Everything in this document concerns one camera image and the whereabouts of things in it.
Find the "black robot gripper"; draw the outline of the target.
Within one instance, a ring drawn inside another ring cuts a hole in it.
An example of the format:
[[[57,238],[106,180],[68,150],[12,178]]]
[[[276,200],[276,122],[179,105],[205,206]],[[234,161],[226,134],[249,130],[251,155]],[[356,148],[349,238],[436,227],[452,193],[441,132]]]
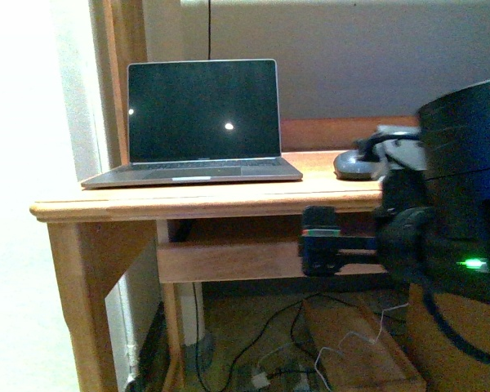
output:
[[[359,161],[374,164],[373,180],[380,180],[391,171],[426,170],[419,127],[379,125],[368,138],[355,141],[354,146],[354,156]]]

